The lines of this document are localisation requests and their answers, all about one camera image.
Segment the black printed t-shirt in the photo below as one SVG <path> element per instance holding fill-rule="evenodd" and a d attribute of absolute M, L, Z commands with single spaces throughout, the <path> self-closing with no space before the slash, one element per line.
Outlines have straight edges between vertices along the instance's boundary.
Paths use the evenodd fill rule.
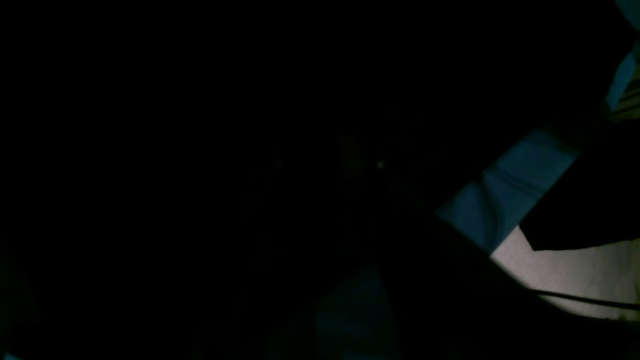
<path fill-rule="evenodd" d="M 1 358 L 637 360 L 438 215 L 508 0 L 3 0 Z"/>

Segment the teal table cloth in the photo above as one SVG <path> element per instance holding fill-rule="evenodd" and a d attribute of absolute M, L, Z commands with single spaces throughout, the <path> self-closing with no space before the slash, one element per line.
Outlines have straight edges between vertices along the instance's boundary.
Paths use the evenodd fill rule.
<path fill-rule="evenodd" d="M 470 47 L 489 100 L 472 153 L 497 147 L 437 211 L 491 254 L 519 227 L 534 251 L 639 237 L 639 2 L 508 0 Z"/>

